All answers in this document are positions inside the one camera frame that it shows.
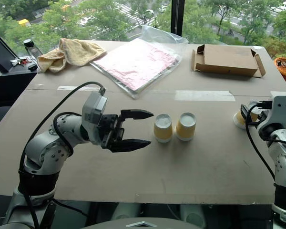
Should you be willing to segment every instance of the gray table surface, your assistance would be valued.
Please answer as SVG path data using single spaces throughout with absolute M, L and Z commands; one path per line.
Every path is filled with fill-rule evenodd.
M 107 51 L 122 42 L 97 42 Z M 168 144 L 153 136 L 155 118 L 124 123 L 125 139 L 152 143 L 134 152 L 111 153 L 92 144 L 78 145 L 61 170 L 56 198 L 86 201 L 270 204 L 274 187 L 271 176 L 253 150 L 244 130 L 233 123 L 241 103 L 265 100 L 271 91 L 286 92 L 286 83 L 266 50 L 257 47 L 266 68 L 263 78 L 192 72 L 192 49 L 188 45 L 181 64 L 132 99 L 92 66 L 68 66 L 60 73 L 38 74 L 0 123 L 0 194 L 11 195 L 19 182 L 18 164 L 23 147 L 40 120 L 70 91 L 59 86 L 78 86 L 98 81 L 106 88 L 105 113 L 121 109 L 145 109 L 155 115 L 167 113 L 175 126 L 183 112 L 197 117 L 193 141 L 176 137 Z M 235 101 L 178 101 L 176 91 L 229 91 Z M 57 112 L 81 113 L 89 91 L 79 91 Z M 47 121 L 41 131 L 51 123 Z M 253 139 L 273 168 L 267 148 L 252 129 Z

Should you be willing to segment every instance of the yellow towel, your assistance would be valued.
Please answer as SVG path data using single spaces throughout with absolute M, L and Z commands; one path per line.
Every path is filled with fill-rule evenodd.
M 64 69 L 66 63 L 83 66 L 104 55 L 106 51 L 92 41 L 61 38 L 59 47 L 38 57 L 41 72 L 49 69 L 56 73 Z

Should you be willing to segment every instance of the bottle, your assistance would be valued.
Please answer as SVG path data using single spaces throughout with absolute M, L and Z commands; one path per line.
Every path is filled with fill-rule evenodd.
M 26 51 L 32 55 L 33 57 L 35 57 L 35 59 L 37 59 L 37 57 L 39 57 L 40 55 L 42 55 L 42 52 L 39 50 L 39 48 L 35 45 L 35 43 L 31 40 L 31 39 L 26 39 L 23 42 Z

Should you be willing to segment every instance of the cardboard box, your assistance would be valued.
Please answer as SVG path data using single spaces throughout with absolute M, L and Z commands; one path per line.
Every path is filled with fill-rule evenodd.
M 260 56 L 247 46 L 204 44 L 193 50 L 194 71 L 262 77 L 266 71 Z

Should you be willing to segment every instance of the clear plastic bag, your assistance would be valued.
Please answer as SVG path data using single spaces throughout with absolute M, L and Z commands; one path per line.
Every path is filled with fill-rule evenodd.
M 188 40 L 150 26 L 142 35 L 90 64 L 110 77 L 132 98 L 175 69 Z

